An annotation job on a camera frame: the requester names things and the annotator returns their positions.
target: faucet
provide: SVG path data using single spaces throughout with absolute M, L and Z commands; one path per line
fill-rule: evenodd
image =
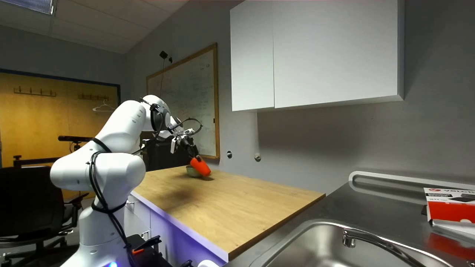
M 347 247 L 355 247 L 356 246 L 355 240 L 362 240 L 362 241 L 371 243 L 374 246 L 379 246 L 379 247 L 387 250 L 389 253 L 398 256 L 401 261 L 407 262 L 411 267 L 425 267 L 425 264 L 419 262 L 416 258 L 413 258 L 407 252 L 401 250 L 398 246 L 377 237 L 374 234 L 364 232 L 364 231 L 355 231 L 355 230 L 352 230 L 352 231 L 344 230 L 343 238 L 341 238 L 343 244 Z

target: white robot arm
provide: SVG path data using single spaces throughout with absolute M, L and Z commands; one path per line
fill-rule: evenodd
M 141 102 L 120 103 L 95 138 L 53 163 L 51 179 L 56 187 L 97 194 L 94 204 L 80 213 L 80 246 L 65 267 L 131 265 L 122 207 L 146 175 L 135 152 L 140 133 L 150 129 L 178 142 L 193 133 L 181 127 L 160 98 L 147 95 Z

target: black chair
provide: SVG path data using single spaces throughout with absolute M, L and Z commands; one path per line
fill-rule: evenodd
M 2 267 L 42 262 L 51 253 L 68 256 L 77 249 L 67 244 L 65 235 L 77 225 L 86 194 L 64 203 L 49 170 L 49 166 L 0 169 L 0 247 L 36 244 L 34 250 L 4 253 Z

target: butcher block counter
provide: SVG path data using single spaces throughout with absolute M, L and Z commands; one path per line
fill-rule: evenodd
M 192 178 L 184 166 L 147 172 L 132 192 L 163 212 L 189 234 L 232 261 L 322 192 L 212 169 L 211 178 Z

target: wall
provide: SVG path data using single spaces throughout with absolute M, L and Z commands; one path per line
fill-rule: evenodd
M 218 41 L 221 169 L 333 191 L 353 169 L 471 178 L 475 164 L 475 1 L 407 1 L 405 100 L 298 109 L 230 111 L 229 7 L 192 1 L 128 54 L 125 93 L 146 93 L 146 77 Z M 254 161 L 254 152 L 263 160 Z
M 125 83 L 123 54 L 0 26 L 0 68 L 67 78 Z

